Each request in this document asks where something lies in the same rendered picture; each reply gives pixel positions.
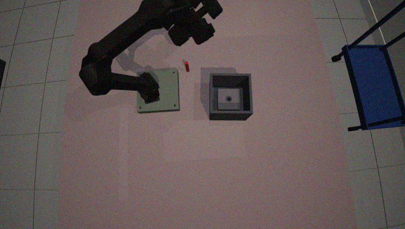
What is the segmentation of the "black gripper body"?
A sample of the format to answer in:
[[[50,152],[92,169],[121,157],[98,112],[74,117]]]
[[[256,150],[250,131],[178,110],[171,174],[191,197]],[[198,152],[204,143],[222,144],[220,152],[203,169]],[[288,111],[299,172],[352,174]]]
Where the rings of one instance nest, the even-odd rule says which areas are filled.
[[[168,35],[176,46],[182,46],[186,42],[185,35],[190,32],[188,28],[191,28],[198,18],[202,18],[207,13],[211,18],[216,18],[223,11],[217,0],[202,0],[201,3],[203,6],[199,10],[190,9],[192,18],[188,25],[181,27],[181,29],[178,29],[178,25],[174,25],[168,30]]]

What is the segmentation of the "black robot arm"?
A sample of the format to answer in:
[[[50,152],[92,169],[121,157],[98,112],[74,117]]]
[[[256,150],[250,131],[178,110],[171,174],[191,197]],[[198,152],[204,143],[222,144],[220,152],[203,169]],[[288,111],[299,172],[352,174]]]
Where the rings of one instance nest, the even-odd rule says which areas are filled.
[[[82,59],[79,76],[94,96],[106,95],[110,90],[138,91],[145,103],[160,100],[159,84],[150,73],[140,77],[112,73],[111,64],[126,48],[150,30],[165,28],[174,24],[188,25],[192,18],[190,8],[197,8],[202,0],[143,0],[139,10],[111,31],[99,42],[91,44]],[[215,29],[205,18],[198,18],[188,28],[197,45],[213,37]],[[158,100],[159,99],[159,100]]]

